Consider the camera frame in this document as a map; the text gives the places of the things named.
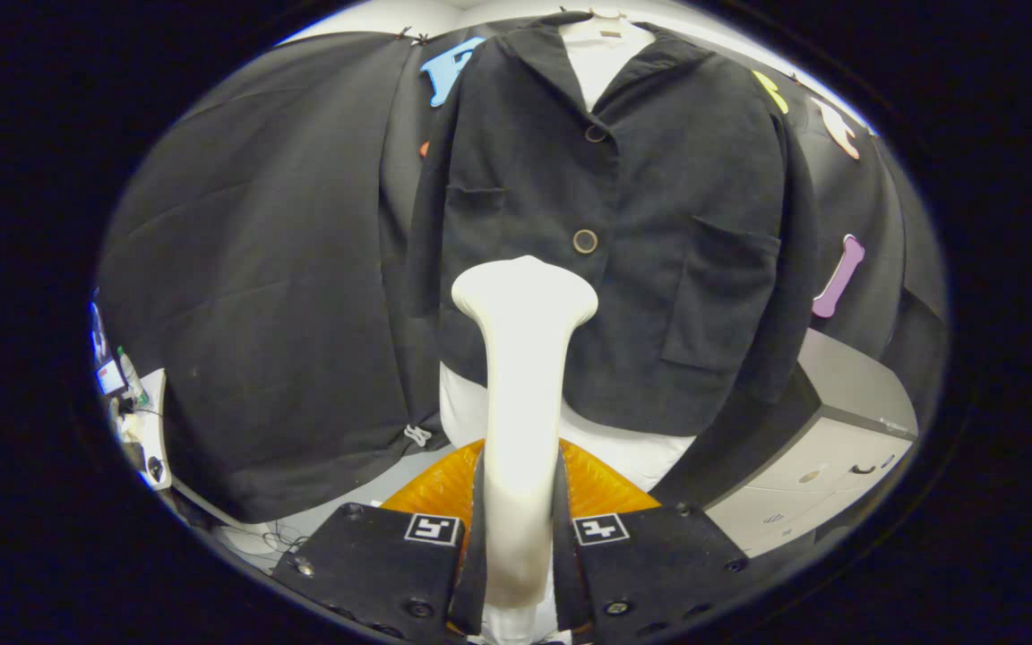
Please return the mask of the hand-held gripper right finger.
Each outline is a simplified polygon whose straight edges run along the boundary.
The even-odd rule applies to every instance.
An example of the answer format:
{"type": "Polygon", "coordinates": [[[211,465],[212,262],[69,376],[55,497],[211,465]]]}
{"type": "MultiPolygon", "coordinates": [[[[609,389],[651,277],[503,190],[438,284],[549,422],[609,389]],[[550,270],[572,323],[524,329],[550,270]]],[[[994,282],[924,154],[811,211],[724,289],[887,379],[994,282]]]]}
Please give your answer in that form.
{"type": "Polygon", "coordinates": [[[555,471],[555,605],[576,644],[664,644],[740,595],[749,556],[709,515],[652,498],[579,445],[555,471]]]}

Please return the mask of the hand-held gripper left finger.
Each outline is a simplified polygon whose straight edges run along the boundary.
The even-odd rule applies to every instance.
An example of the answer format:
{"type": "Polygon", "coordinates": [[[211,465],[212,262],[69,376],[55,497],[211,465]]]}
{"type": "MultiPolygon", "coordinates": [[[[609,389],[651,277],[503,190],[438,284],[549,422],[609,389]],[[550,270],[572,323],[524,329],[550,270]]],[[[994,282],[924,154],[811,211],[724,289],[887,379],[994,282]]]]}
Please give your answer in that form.
{"type": "Polygon", "coordinates": [[[275,566],[275,582],[331,617],[407,644],[464,644],[487,581],[483,442],[388,501],[344,503],[275,566]]]}

